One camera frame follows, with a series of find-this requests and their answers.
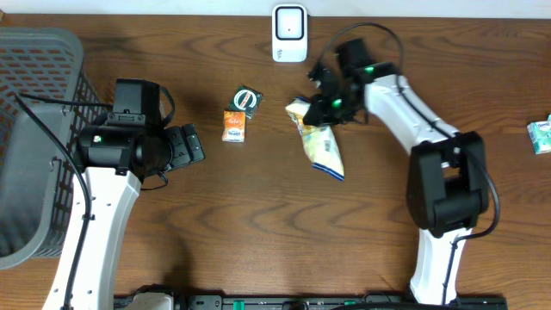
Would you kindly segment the orange tissue pack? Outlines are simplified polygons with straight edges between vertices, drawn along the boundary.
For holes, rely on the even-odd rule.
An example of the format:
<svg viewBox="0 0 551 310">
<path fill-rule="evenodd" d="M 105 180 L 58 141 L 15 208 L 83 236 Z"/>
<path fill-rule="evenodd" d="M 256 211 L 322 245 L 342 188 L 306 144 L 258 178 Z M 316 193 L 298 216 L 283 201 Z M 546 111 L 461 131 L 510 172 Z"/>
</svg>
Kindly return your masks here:
<svg viewBox="0 0 551 310">
<path fill-rule="evenodd" d="M 237 143 L 242 143 L 245 141 L 245 112 L 227 110 L 223 114 L 223 123 L 223 141 Z"/>
</svg>

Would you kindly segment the green tissue pack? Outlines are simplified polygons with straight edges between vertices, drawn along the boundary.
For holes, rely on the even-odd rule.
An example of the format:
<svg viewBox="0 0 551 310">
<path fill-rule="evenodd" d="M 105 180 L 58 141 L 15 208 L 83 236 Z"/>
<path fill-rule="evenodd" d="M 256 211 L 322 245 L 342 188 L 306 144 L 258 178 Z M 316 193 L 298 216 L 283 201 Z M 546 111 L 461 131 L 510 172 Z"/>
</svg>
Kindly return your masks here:
<svg viewBox="0 0 551 310">
<path fill-rule="evenodd" d="M 549 153 L 551 149 L 550 128 L 551 115 L 545 121 L 531 122 L 527 131 L 534 148 L 535 154 Z"/>
</svg>

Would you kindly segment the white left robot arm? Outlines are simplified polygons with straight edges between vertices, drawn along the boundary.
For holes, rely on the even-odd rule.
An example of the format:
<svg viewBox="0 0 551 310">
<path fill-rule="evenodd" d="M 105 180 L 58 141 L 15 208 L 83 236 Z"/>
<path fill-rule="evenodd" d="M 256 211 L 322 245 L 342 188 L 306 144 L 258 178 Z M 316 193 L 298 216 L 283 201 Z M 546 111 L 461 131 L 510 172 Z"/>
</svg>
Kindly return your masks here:
<svg viewBox="0 0 551 310">
<path fill-rule="evenodd" d="M 195 126 L 87 126 L 77 140 L 71 216 L 46 309 L 112 309 L 129 215 L 144 180 L 202 161 Z"/>
</svg>

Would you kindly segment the dark green small box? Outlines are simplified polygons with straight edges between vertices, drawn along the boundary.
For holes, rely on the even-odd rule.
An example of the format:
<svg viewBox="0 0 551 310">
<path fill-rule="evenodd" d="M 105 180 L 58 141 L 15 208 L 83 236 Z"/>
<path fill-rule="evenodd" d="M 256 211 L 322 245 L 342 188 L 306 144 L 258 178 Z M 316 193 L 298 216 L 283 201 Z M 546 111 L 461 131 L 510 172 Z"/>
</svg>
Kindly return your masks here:
<svg viewBox="0 0 551 310">
<path fill-rule="evenodd" d="M 240 85 L 232 97 L 228 108 L 231 111 L 244 112 L 247 119 L 252 119 L 259 104 L 263 100 L 263 94 L 245 85 Z"/>
</svg>

